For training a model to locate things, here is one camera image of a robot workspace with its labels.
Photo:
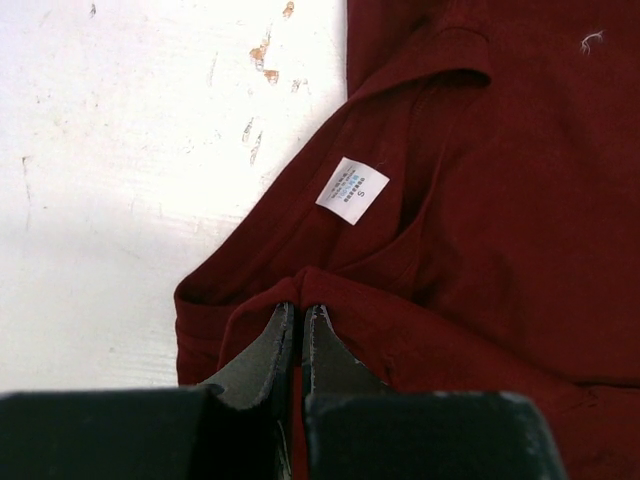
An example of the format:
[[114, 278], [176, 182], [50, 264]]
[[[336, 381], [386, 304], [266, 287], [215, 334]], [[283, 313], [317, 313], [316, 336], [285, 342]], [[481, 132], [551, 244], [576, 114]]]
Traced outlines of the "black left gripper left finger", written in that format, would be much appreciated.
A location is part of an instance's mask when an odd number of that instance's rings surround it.
[[286, 411], [291, 406], [294, 357], [295, 307], [280, 303], [262, 333], [199, 385], [237, 411], [262, 405]]

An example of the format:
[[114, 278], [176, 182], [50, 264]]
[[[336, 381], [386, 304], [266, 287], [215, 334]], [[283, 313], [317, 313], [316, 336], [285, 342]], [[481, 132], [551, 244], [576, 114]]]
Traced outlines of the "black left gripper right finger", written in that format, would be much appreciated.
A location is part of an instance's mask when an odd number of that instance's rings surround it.
[[301, 368], [304, 395], [387, 395], [393, 392], [337, 336], [324, 305], [315, 305], [306, 311]]

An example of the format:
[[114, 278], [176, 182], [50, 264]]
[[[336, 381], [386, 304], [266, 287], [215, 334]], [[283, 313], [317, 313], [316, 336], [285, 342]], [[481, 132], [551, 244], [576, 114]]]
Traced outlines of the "dark red t shirt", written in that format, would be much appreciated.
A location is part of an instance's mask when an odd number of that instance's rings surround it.
[[[573, 479], [639, 475], [639, 5], [351, 1], [348, 99], [177, 287], [177, 376], [323, 304], [402, 392], [508, 390]], [[390, 181], [350, 225], [343, 157]]]

